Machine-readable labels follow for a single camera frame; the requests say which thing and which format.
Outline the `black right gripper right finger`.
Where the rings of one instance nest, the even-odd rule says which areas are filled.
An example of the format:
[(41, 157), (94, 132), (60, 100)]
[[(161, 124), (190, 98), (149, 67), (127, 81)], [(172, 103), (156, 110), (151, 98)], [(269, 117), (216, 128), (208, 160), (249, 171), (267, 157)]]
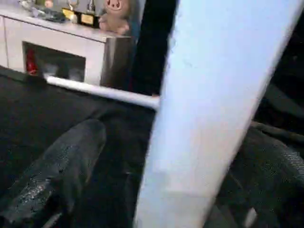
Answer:
[(214, 206), (217, 228), (304, 225), (304, 137), (252, 123)]

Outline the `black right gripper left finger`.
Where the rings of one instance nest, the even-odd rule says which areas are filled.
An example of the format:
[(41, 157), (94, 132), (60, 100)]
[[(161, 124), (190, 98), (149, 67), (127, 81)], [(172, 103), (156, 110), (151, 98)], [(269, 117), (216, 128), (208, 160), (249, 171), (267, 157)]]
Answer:
[(105, 143), (99, 120), (85, 120), (62, 134), (0, 198), (0, 226), (50, 228), (70, 214)]

